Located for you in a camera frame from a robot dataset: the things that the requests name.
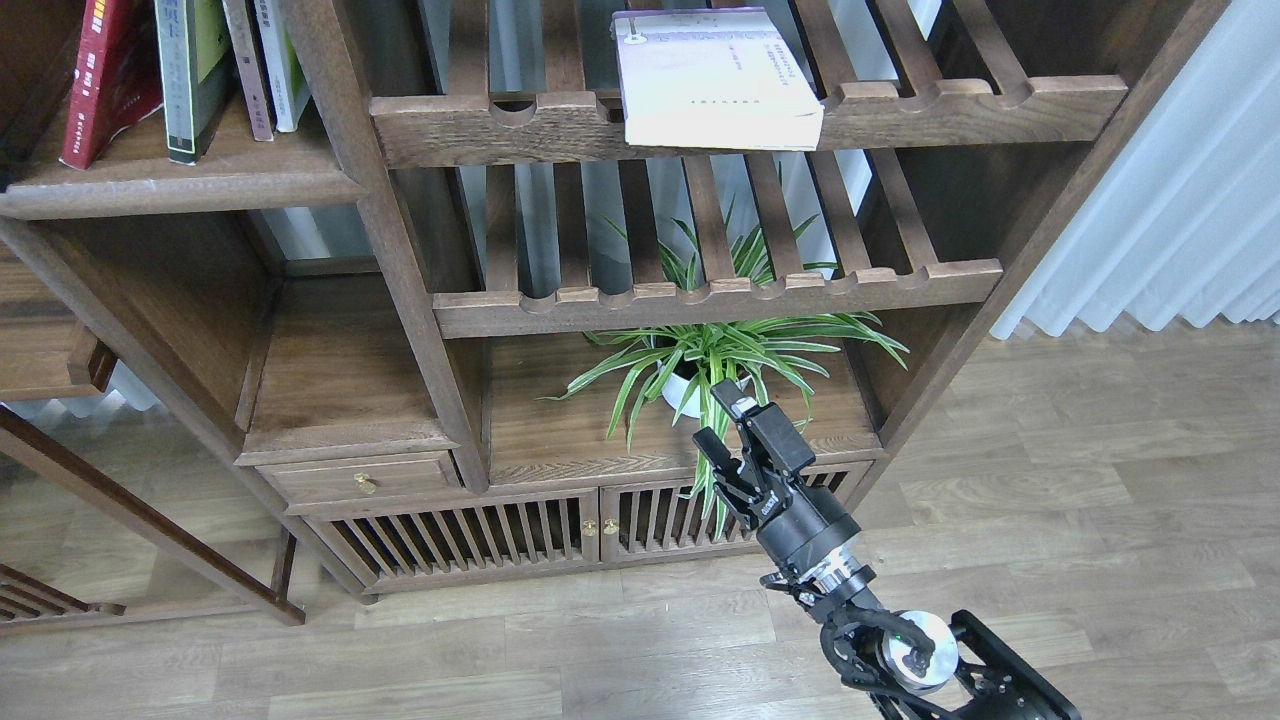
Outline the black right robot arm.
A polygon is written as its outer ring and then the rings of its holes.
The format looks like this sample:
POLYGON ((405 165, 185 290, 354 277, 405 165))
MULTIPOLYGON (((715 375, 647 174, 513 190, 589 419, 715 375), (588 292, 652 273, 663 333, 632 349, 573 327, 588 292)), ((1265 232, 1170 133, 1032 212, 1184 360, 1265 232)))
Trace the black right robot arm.
POLYGON ((732 380, 712 396, 742 443, 733 457, 712 428, 694 436, 716 493, 774 562, 762 584, 788 594, 819 625, 823 655, 844 685, 868 693, 886 719, 1078 717, 972 612, 943 620, 886 609, 870 591, 873 569, 852 552, 859 525, 828 489, 803 482, 815 456, 785 411, 756 404, 732 380))

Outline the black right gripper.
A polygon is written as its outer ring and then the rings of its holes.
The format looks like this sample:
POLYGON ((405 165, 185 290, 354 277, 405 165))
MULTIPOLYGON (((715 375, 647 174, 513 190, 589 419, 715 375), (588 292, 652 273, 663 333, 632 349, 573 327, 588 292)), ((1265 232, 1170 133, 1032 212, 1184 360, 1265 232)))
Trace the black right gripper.
POLYGON ((867 569, 852 547, 861 528, 827 488, 804 484, 799 474, 817 456, 785 411, 759 405, 733 380, 710 396, 737 427, 741 462, 710 427, 692 436, 714 477, 716 495, 755 533, 778 571, 762 583, 814 596, 855 596, 867 588, 867 569))

